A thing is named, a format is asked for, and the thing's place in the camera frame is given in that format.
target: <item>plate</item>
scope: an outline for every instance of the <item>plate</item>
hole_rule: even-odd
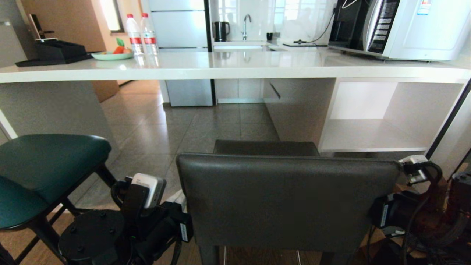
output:
[[[134,52],[113,54],[112,51],[106,51],[106,54],[103,54],[101,51],[92,53],[91,55],[97,60],[112,61],[132,58],[134,56]]]

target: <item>faucet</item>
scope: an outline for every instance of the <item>faucet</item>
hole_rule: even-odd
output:
[[[245,15],[244,17],[244,31],[242,32],[242,39],[244,41],[247,40],[247,18],[249,18],[250,23],[252,23],[252,18],[249,14]]]

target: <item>chair seat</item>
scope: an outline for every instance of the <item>chair seat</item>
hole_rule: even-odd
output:
[[[108,141],[88,135],[25,135],[1,145],[0,228],[42,212],[105,162],[110,151]],[[9,220],[4,214],[12,207],[20,208],[22,214]]]
[[[214,154],[248,156],[318,157],[313,142],[216,140]]]

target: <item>refrigerator door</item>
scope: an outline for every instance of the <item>refrigerator door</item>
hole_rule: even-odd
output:
[[[194,52],[207,49],[160,49],[165,52]],[[209,79],[166,80],[172,107],[212,106],[211,81]]]
[[[204,11],[152,12],[159,48],[208,47]]]
[[[204,10],[203,0],[150,0],[151,11]]]

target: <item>black tray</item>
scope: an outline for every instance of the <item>black tray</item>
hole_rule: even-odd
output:
[[[85,54],[82,56],[77,56],[69,59],[64,60],[57,60],[57,61],[41,61],[39,59],[33,59],[28,61],[22,61],[15,63],[17,67],[26,67],[26,66],[50,66],[50,65],[66,65],[70,63],[75,63],[79,61],[83,61],[86,59],[92,58],[91,54]]]

